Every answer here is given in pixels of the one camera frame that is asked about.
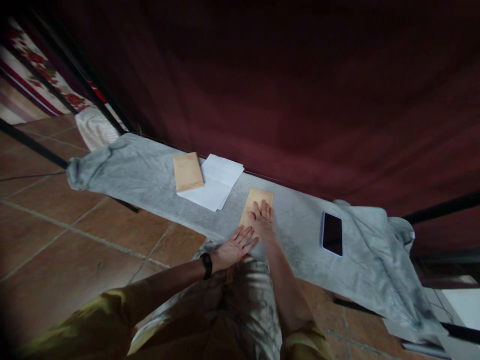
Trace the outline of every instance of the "black phone screen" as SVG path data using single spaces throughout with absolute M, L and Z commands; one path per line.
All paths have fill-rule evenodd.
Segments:
M 342 220 L 338 217 L 325 213 L 323 220 L 322 246 L 339 256 L 343 256 L 342 245 Z

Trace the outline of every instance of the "dark red curtain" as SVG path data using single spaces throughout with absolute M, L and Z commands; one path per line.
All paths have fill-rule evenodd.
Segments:
M 480 6 L 445 1 L 49 1 L 150 136 L 404 216 L 480 180 Z M 480 245 L 471 209 L 415 254 Z

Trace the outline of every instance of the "brown envelope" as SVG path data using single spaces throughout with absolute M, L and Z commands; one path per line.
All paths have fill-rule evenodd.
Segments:
M 266 190 L 257 189 L 256 187 L 251 187 L 248 192 L 248 197 L 246 198 L 245 207 L 243 208 L 243 213 L 241 214 L 240 223 L 238 226 L 243 225 L 244 227 L 250 226 L 249 222 L 249 212 L 254 210 L 254 202 L 258 203 L 258 207 L 262 206 L 262 200 L 265 200 L 267 204 L 272 206 L 272 201 L 274 200 L 274 193 Z
M 176 191 L 199 188 L 205 185 L 199 157 L 196 152 L 190 152 L 173 157 L 173 172 L 175 174 Z

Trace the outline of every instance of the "gray blanket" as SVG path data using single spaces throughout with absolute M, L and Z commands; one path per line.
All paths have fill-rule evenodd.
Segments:
M 243 173 L 222 210 L 210 211 L 176 195 L 172 156 L 183 154 L 127 133 L 67 169 L 72 189 L 124 200 L 180 223 L 221 244 L 235 231 L 250 187 L 274 193 L 276 231 L 294 274 L 425 335 L 446 334 L 409 259 L 412 226 L 382 208 L 325 201 Z M 320 246 L 321 217 L 342 220 L 343 257 Z M 261 244 L 251 252 L 265 260 Z

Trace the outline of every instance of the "wristwatch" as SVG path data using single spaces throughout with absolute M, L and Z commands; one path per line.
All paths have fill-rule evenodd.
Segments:
M 203 277 L 203 280 L 210 279 L 210 277 L 212 276 L 212 259 L 210 258 L 210 255 L 206 252 L 204 252 L 200 257 L 201 262 L 205 267 L 205 276 Z

